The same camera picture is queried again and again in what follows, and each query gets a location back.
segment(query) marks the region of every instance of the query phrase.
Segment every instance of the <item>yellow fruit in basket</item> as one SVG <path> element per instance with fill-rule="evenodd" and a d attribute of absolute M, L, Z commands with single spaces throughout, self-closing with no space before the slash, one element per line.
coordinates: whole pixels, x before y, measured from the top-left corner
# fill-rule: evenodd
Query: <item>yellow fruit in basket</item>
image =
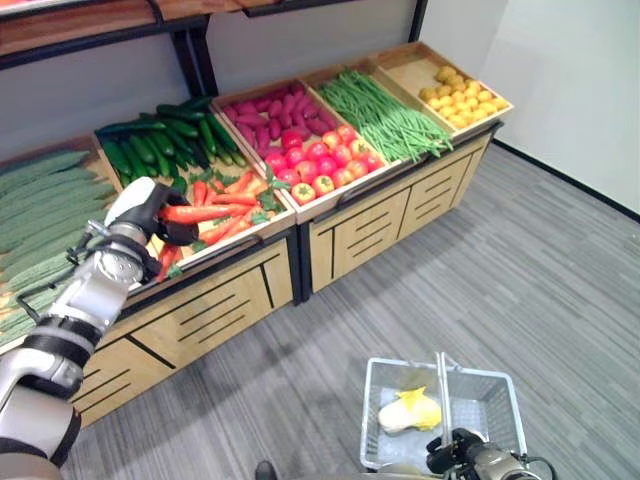
<path fill-rule="evenodd" d="M 469 106 L 471 110 L 475 110 L 476 108 L 478 108 L 478 105 L 480 105 L 480 102 L 475 97 L 467 98 L 467 101 L 465 103 Z"/>
<path fill-rule="evenodd" d="M 432 98 L 436 97 L 436 89 L 431 87 L 423 88 L 422 90 L 420 90 L 418 96 L 425 102 L 428 102 Z"/>
<path fill-rule="evenodd" d="M 498 110 L 502 110 L 503 108 L 507 108 L 509 106 L 509 103 L 502 97 L 494 98 L 493 100 L 491 100 L 491 103 L 493 103 Z"/>
<path fill-rule="evenodd" d="M 454 68 L 450 67 L 449 65 L 445 65 L 444 67 L 440 67 L 440 70 L 438 70 L 438 73 L 436 74 L 436 80 L 438 80 L 439 82 L 444 82 L 448 77 L 450 77 L 451 75 L 455 75 L 456 73 L 457 72 Z"/>
<path fill-rule="evenodd" d="M 450 115 L 447 117 L 447 120 L 456 128 L 464 128 L 467 126 L 467 122 L 460 115 Z"/>
<path fill-rule="evenodd" d="M 491 102 L 481 102 L 480 105 L 478 105 L 478 110 L 484 110 L 487 112 L 487 115 L 493 115 L 498 111 L 496 106 Z"/>
<path fill-rule="evenodd" d="M 440 85 L 436 88 L 436 93 L 439 97 L 444 97 L 445 95 L 449 95 L 451 93 L 451 87 L 449 85 Z"/>
<path fill-rule="evenodd" d="M 481 103 L 482 102 L 488 102 L 489 100 L 491 100 L 493 98 L 493 95 L 491 95 L 491 92 L 488 92 L 487 90 L 482 90 L 480 93 L 478 93 L 476 98 Z"/>
<path fill-rule="evenodd" d="M 432 98 L 427 102 L 427 105 L 429 105 L 431 108 L 433 108 L 436 111 L 440 110 L 440 107 L 442 107 L 442 105 L 440 104 L 440 99 L 438 98 Z"/>
<path fill-rule="evenodd" d="M 451 86 L 459 84 L 464 85 L 464 78 L 462 78 L 462 75 L 451 75 L 450 77 L 447 77 L 444 82 Z"/>
<path fill-rule="evenodd" d="M 447 118 L 451 115 L 454 115 L 457 112 L 456 107 L 452 105 L 448 105 L 446 107 L 442 107 L 438 113 L 442 115 L 444 118 Z"/>
<path fill-rule="evenodd" d="M 440 97 L 440 106 L 448 107 L 449 105 L 453 105 L 453 98 L 451 98 L 449 95 Z"/>

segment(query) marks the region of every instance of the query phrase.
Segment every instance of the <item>carrot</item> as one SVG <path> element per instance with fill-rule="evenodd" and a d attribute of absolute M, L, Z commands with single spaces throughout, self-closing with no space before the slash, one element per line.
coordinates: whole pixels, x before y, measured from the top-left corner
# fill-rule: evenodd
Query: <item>carrot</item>
<path fill-rule="evenodd" d="M 213 198 L 213 203 L 237 203 L 239 205 L 257 205 L 258 200 L 252 193 L 221 193 Z"/>
<path fill-rule="evenodd" d="M 249 182 L 251 181 L 251 178 L 253 178 L 253 172 L 245 173 L 235 183 L 232 183 L 227 188 L 225 188 L 224 189 L 225 193 L 240 193 L 240 192 L 242 192 L 245 188 L 247 188 L 247 185 L 249 185 Z"/>
<path fill-rule="evenodd" d="M 160 210 L 160 218 L 183 225 L 206 222 L 214 218 L 244 215 L 251 209 L 249 205 L 207 205 L 204 207 L 170 206 Z"/>
<path fill-rule="evenodd" d="M 193 205 L 201 207 L 204 205 L 204 199 L 207 196 L 207 184 L 202 180 L 193 182 Z"/>
<path fill-rule="evenodd" d="M 171 245 L 170 243 L 165 243 L 162 246 L 162 250 L 158 254 L 158 260 L 162 264 L 162 269 L 160 273 L 156 277 L 156 281 L 158 283 L 162 282 L 165 278 L 167 278 L 167 273 L 169 272 L 169 267 L 173 263 L 173 260 L 176 258 L 176 255 L 180 251 L 180 247 L 177 245 Z"/>

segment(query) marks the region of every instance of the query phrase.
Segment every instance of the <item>tomato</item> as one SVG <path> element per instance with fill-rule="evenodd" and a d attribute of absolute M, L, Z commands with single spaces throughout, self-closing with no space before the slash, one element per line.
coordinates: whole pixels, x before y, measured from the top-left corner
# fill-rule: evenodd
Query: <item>tomato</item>
<path fill-rule="evenodd" d="M 278 173 L 278 178 L 283 182 L 287 182 L 292 187 L 300 183 L 300 176 L 296 173 L 295 170 L 292 170 L 291 168 L 280 170 L 280 173 Z"/>
<path fill-rule="evenodd" d="M 307 148 L 307 160 L 317 162 L 322 157 L 329 155 L 329 148 L 322 142 L 313 142 Z"/>
<path fill-rule="evenodd" d="M 312 187 L 316 191 L 316 195 L 319 197 L 332 192 L 336 188 L 333 185 L 333 180 L 331 180 L 331 177 L 328 175 L 320 175 L 319 177 L 316 177 L 313 181 Z"/>
<path fill-rule="evenodd" d="M 298 202 L 298 205 L 304 205 L 316 199 L 316 191 L 311 188 L 311 185 L 306 183 L 299 183 L 293 187 L 291 189 L 291 195 L 293 199 Z"/>
<path fill-rule="evenodd" d="M 315 162 L 310 162 L 309 160 L 305 160 L 304 162 L 300 162 L 296 165 L 296 172 L 300 175 L 300 180 L 302 183 L 311 183 L 313 179 L 318 176 L 318 167 Z"/>
<path fill-rule="evenodd" d="M 338 132 L 332 130 L 322 136 L 322 143 L 329 147 L 329 150 L 333 152 L 333 150 L 342 143 L 342 138 L 340 138 Z"/>
<path fill-rule="evenodd" d="M 336 171 L 336 168 L 338 168 L 336 162 L 331 157 L 322 157 L 316 165 L 318 165 L 318 175 L 331 176 L 333 172 Z"/>
<path fill-rule="evenodd" d="M 304 152 L 300 147 L 293 147 L 284 156 L 289 168 L 296 168 L 296 165 L 304 160 Z"/>
<path fill-rule="evenodd" d="M 369 173 L 369 170 L 367 170 L 367 164 L 362 160 L 353 160 L 349 162 L 349 165 L 347 165 L 347 170 L 349 170 L 353 174 L 354 178 L 361 178 Z"/>
<path fill-rule="evenodd" d="M 337 132 L 340 138 L 342 138 L 342 143 L 345 145 L 349 145 L 349 143 L 358 136 L 351 125 L 340 125 Z"/>
<path fill-rule="evenodd" d="M 363 153 L 368 152 L 369 147 L 367 147 L 367 144 L 362 138 L 356 138 L 349 143 L 349 150 L 351 151 L 351 157 L 353 160 L 360 160 L 360 156 Z"/>
<path fill-rule="evenodd" d="M 287 161 L 279 153 L 270 153 L 264 160 L 271 167 L 274 174 L 278 174 L 280 170 L 287 168 Z"/>
<path fill-rule="evenodd" d="M 338 145 L 333 151 L 333 159 L 336 161 L 338 168 L 344 168 L 351 160 L 353 160 L 351 157 L 351 150 L 344 145 Z"/>
<path fill-rule="evenodd" d="M 363 153 L 360 157 L 360 160 L 367 164 L 367 170 L 369 170 L 370 172 L 373 172 L 374 170 L 377 170 L 378 168 L 384 166 L 384 162 L 382 161 L 382 159 L 377 154 L 371 151 Z"/>
<path fill-rule="evenodd" d="M 285 130 L 280 137 L 280 144 L 285 150 L 302 147 L 302 133 L 293 129 Z"/>
<path fill-rule="evenodd" d="M 333 172 L 331 179 L 333 180 L 333 184 L 336 188 L 348 185 L 355 180 L 355 178 L 353 178 L 353 173 L 351 173 L 346 168 L 339 168 L 338 170 Z"/>

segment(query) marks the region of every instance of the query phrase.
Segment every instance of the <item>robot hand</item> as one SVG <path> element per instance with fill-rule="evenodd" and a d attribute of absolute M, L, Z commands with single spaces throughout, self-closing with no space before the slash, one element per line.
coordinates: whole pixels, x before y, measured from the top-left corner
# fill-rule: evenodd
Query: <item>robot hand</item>
<path fill-rule="evenodd" d="M 80 415 L 67 400 L 80 388 L 82 369 L 120 314 L 130 287 L 151 281 L 160 270 L 146 244 L 154 234 L 174 245 L 198 238 L 197 226 L 160 221 L 157 213 L 165 205 L 188 202 L 150 178 L 131 183 L 104 226 L 89 222 L 73 251 L 76 257 L 86 253 L 86 259 L 46 315 L 39 318 L 28 309 L 38 318 L 36 327 L 0 361 L 0 480 L 59 478 L 51 476 L 57 472 L 51 464 L 64 463 L 80 429 Z M 101 241 L 87 248 L 95 236 Z"/>

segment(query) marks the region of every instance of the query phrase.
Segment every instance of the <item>produce display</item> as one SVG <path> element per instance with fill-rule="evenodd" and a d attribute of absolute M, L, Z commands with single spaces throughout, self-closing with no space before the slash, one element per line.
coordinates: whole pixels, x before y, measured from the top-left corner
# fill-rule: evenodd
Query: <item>produce display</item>
<path fill-rule="evenodd" d="M 384 157 L 418 161 L 452 149 L 449 135 L 429 117 L 379 87 L 369 76 L 345 70 L 318 88 L 320 95 Z"/>
<path fill-rule="evenodd" d="M 87 154 L 60 151 L 0 171 L 0 344 L 34 326 L 16 296 L 68 269 L 66 249 L 89 219 L 104 219 L 115 189 L 79 166 Z M 59 293 L 45 290 L 29 304 L 46 309 Z"/>
<path fill-rule="evenodd" d="M 398 392 L 398 400 L 386 405 L 378 413 L 378 423 L 388 434 L 397 434 L 407 428 L 432 430 L 442 421 L 440 405 L 425 396 L 426 387 Z"/>
<path fill-rule="evenodd" d="M 509 106 L 502 97 L 494 97 L 477 81 L 465 79 L 453 67 L 445 65 L 435 76 L 439 87 L 425 87 L 419 96 L 455 128 L 465 128 Z"/>
<path fill-rule="evenodd" d="M 288 146 L 286 153 L 270 153 L 265 163 L 280 180 L 291 185 L 291 196 L 298 205 L 306 205 L 386 165 L 349 125 L 325 132 L 320 141 L 306 147 L 298 132 L 289 132 L 283 138 Z"/>
<path fill-rule="evenodd" d="M 298 139 L 306 142 L 338 127 L 333 115 L 300 83 L 230 103 L 223 111 L 263 159 L 273 153 L 284 155 Z"/>

